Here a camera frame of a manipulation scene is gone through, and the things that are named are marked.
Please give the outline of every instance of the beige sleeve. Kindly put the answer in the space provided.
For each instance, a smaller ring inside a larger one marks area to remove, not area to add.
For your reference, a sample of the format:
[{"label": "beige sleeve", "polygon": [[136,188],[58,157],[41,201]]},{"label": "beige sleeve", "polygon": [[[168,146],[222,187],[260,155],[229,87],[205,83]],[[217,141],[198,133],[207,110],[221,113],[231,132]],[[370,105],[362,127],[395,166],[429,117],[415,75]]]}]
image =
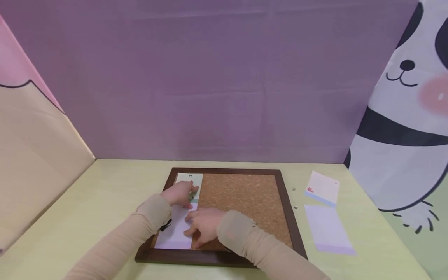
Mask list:
[{"label": "beige sleeve", "polygon": [[271,280],[330,279],[240,212],[229,211],[225,214],[218,227],[218,239],[236,254],[250,260]]},{"label": "beige sleeve", "polygon": [[112,280],[131,254],[171,218],[171,207],[160,194],[94,245],[68,272],[65,280]]}]

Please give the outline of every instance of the cork board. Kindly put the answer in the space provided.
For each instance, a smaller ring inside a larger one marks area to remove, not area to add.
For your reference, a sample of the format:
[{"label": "cork board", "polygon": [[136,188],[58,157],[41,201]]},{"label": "cork board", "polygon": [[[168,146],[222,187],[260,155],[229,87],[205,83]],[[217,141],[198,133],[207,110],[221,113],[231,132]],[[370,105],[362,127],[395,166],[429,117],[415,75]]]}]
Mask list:
[{"label": "cork board", "polygon": [[[198,207],[240,211],[306,258],[280,170],[173,168],[164,189],[173,185],[180,172],[203,174]],[[137,262],[254,267],[246,259],[227,251],[218,240],[194,249],[199,232],[193,235],[190,250],[154,249],[157,236],[140,247],[135,257]]]}]

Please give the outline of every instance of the pink cheek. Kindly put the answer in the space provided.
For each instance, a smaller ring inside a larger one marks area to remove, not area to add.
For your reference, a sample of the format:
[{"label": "pink cheek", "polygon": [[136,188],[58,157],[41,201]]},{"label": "pink cheek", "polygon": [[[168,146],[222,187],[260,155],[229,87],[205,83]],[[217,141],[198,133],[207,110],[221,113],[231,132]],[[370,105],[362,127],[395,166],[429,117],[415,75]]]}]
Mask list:
[{"label": "pink cheek", "polygon": [[424,84],[418,93],[418,100],[429,112],[448,117],[448,75]]}]

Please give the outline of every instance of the cartoon paw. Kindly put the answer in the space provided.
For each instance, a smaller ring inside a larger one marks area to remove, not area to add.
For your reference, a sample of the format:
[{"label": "cartoon paw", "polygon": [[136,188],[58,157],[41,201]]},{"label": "cartoon paw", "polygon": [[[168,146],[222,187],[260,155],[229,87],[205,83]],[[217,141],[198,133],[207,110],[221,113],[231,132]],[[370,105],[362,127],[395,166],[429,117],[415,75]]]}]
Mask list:
[{"label": "cartoon paw", "polygon": [[434,231],[433,221],[439,221],[439,217],[431,210],[432,204],[426,201],[412,206],[403,211],[395,212],[392,215],[401,217],[403,226],[415,229],[415,233],[419,234],[422,229],[429,228]]}]

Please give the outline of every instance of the paper card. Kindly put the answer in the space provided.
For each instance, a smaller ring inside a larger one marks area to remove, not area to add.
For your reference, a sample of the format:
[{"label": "paper card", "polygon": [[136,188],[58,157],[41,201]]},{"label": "paper card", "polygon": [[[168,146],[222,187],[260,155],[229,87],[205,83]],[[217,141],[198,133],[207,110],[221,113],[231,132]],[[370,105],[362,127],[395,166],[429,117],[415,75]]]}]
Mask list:
[{"label": "paper card", "polygon": [[356,255],[335,208],[305,205],[317,251]]},{"label": "paper card", "polygon": [[193,181],[193,185],[199,186],[199,190],[192,196],[190,202],[198,203],[199,193],[201,192],[202,178],[204,174],[178,173],[176,183],[180,181]]},{"label": "paper card", "polygon": [[313,171],[306,186],[305,195],[336,207],[339,185],[339,181]]},{"label": "paper card", "polygon": [[164,231],[159,232],[155,242],[156,249],[190,249],[192,237],[184,235],[184,231],[190,228],[190,222],[185,222],[188,212],[198,208],[196,203],[192,203],[193,209],[186,209],[175,205],[172,207],[171,225]]}]

